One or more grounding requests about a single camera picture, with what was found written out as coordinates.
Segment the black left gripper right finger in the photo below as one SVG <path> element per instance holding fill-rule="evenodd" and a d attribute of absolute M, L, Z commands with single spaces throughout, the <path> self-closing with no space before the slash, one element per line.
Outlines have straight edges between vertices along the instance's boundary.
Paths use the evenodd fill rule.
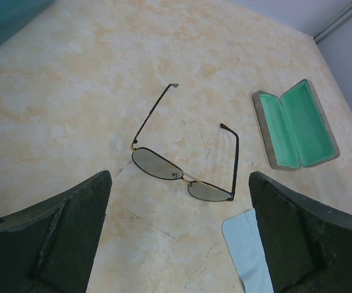
<path fill-rule="evenodd" d="M 261 172 L 249 188 L 273 290 L 352 292 L 352 215 Z"/>

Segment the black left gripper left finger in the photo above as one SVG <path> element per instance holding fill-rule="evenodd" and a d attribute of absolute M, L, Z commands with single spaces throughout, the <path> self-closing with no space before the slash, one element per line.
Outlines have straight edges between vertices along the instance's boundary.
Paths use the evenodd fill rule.
<path fill-rule="evenodd" d="M 85 292 L 111 187 L 103 170 L 0 217 L 0 292 Z"/>

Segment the light blue cleaning cloth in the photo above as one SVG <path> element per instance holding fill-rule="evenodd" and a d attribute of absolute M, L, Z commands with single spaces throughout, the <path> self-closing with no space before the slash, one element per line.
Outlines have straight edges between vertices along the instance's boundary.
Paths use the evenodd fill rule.
<path fill-rule="evenodd" d="M 255 209 L 225 220 L 221 228 L 245 292 L 273 292 Z"/>

